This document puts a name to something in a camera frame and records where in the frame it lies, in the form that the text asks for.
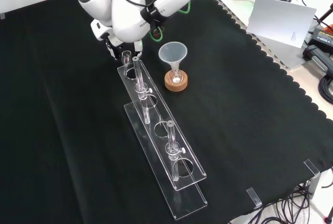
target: black cloth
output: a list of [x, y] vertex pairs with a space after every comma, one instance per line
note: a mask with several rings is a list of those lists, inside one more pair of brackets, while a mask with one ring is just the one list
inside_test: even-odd
[[[123, 105], [130, 97], [77, 0], [0, 21], [1, 223], [172, 223]], [[184, 92], [158, 49], [188, 47]], [[201, 162], [208, 207], [178, 223], [226, 223], [332, 166], [333, 124], [214, 0], [193, 0], [144, 38], [143, 61]]]

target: test tube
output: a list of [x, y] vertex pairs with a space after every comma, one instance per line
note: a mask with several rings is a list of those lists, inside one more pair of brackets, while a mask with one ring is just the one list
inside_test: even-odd
[[137, 86], [137, 92], [138, 96], [140, 98], [140, 103], [142, 105], [142, 111], [144, 114], [144, 119], [145, 119], [145, 124], [150, 124], [150, 117], [149, 117], [149, 108], [147, 106], [147, 100], [149, 99], [147, 97], [144, 81], [142, 79], [142, 72], [141, 72], [141, 67], [139, 63], [139, 58], [134, 57], [133, 58], [133, 64], [134, 64], [134, 70], [135, 70], [135, 75], [136, 75], [136, 86]]
[[131, 58], [132, 58], [132, 52], [124, 51], [123, 53], [121, 53], [121, 61], [124, 64], [124, 75], [127, 75], [127, 69], [131, 62]]
[[175, 123], [173, 121], [168, 121], [168, 122], [166, 122], [166, 127], [168, 130], [169, 159], [171, 160], [171, 164], [172, 164], [172, 179], [174, 181], [178, 181], [179, 173], [178, 173], [177, 159], [179, 157], [179, 150], [178, 150], [178, 146], [176, 144]]
[[141, 72], [141, 67], [139, 63], [139, 58], [136, 56], [133, 58], [133, 64], [134, 64], [134, 70], [135, 70], [135, 75], [136, 75], [136, 82], [137, 82], [137, 89], [139, 92], [143, 92], [145, 89], [144, 86], [144, 81], [142, 79], [142, 72]]

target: clear funnel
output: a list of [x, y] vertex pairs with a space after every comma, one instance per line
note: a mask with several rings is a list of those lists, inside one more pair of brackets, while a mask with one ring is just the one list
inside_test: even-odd
[[171, 66], [171, 72], [169, 75], [170, 82], [182, 82], [184, 75], [179, 70], [179, 64], [187, 55], [187, 47], [180, 42], [166, 43], [160, 48], [158, 55], [162, 61]]

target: green cable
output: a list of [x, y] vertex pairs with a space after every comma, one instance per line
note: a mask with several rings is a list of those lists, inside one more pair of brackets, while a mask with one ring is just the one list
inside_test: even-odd
[[[187, 6], [187, 11], [183, 11], [183, 10], [178, 10], [179, 13], [182, 13], [182, 14], [188, 14], [191, 10], [191, 1], [188, 2], [188, 6]], [[161, 37], [159, 39], [156, 39], [153, 37], [153, 35], [151, 34], [151, 32], [149, 32], [150, 34], [150, 38], [154, 41], [154, 42], [161, 42], [162, 39], [163, 39], [163, 32], [161, 30], [160, 27], [157, 27], [157, 29], [159, 30], [160, 34], [161, 34]]]
[[151, 39], [152, 39], [154, 42], [157, 42], [157, 43], [158, 43], [158, 42], [161, 42], [162, 39], [163, 39], [163, 32], [162, 32], [162, 30], [161, 30], [160, 27], [157, 27], [157, 29], [159, 30], [159, 32], [160, 32], [160, 34], [161, 34], [160, 39], [156, 39], [156, 38], [154, 38], [154, 37], [152, 36], [151, 32], [149, 32], [149, 34], [150, 34]]
[[182, 14], [188, 14], [190, 10], [191, 10], [191, 1], [188, 2], [187, 11], [178, 10], [178, 12]]

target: acrylic test tube rack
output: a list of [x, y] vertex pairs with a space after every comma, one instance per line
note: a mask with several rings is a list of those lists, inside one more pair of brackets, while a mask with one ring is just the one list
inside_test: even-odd
[[162, 194], [175, 219], [203, 207], [207, 201], [198, 182], [206, 178], [168, 106], [138, 57], [118, 68], [132, 99], [124, 106]]

